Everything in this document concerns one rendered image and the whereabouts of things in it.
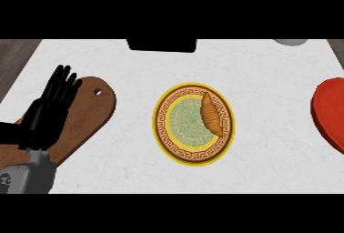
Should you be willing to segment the yellow patterned plate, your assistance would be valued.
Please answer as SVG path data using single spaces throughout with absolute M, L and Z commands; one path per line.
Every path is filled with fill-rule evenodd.
M 223 137 L 204 126 L 204 93 L 217 108 Z M 176 162 L 193 167 L 211 164 L 226 154 L 235 135 L 235 117 L 224 96 L 201 83 L 171 87 L 157 102 L 152 128 L 158 146 Z

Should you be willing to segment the brown wooden cutting board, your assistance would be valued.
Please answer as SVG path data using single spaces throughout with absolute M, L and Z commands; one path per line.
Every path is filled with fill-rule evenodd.
M 62 135 L 49 149 L 50 160 L 56 166 L 65 162 L 80 146 L 103 127 L 115 110 L 115 93 L 99 77 L 83 77 Z

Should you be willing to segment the pale grey round object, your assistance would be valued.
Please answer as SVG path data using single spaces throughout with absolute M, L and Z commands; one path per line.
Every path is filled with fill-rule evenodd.
M 273 39 L 273 40 L 285 46 L 300 46 L 307 42 L 307 39 Z

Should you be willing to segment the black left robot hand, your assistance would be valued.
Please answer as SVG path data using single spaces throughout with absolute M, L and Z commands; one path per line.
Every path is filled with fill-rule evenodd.
M 0 144 L 18 145 L 21 150 L 47 150 L 58 142 L 68 110 L 83 81 L 71 66 L 59 65 L 52 73 L 40 98 L 25 111 L 22 122 L 0 122 Z

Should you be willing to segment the red bowl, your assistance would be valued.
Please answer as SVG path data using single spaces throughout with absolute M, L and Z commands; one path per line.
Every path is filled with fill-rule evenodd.
M 322 137 L 344 154 L 344 77 L 326 79 L 317 85 L 310 114 Z

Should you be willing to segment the black appliance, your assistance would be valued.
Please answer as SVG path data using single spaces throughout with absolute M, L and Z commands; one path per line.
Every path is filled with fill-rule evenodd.
M 137 51 L 193 53 L 196 50 L 195 39 L 128 39 L 127 45 Z

